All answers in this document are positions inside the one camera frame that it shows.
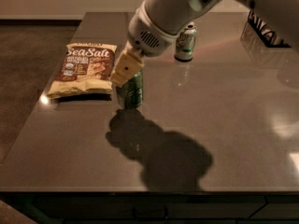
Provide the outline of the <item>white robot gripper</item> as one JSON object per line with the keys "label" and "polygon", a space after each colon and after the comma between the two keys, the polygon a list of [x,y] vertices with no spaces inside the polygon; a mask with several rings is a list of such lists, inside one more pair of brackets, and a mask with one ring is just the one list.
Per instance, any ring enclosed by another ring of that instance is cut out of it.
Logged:
{"label": "white robot gripper", "polygon": [[143,69],[142,56],[160,56],[177,37],[154,24],[146,11],[145,3],[142,3],[129,22],[126,49],[117,59],[110,81],[122,87]]}

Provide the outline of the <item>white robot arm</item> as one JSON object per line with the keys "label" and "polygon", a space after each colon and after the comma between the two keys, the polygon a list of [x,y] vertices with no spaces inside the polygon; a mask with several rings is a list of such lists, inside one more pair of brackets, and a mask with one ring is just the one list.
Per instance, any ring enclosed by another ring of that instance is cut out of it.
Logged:
{"label": "white robot arm", "polygon": [[[299,0],[235,0],[261,18],[293,49],[299,49]],[[185,26],[221,0],[144,0],[128,26],[127,42],[110,80],[122,86],[176,41]]]}

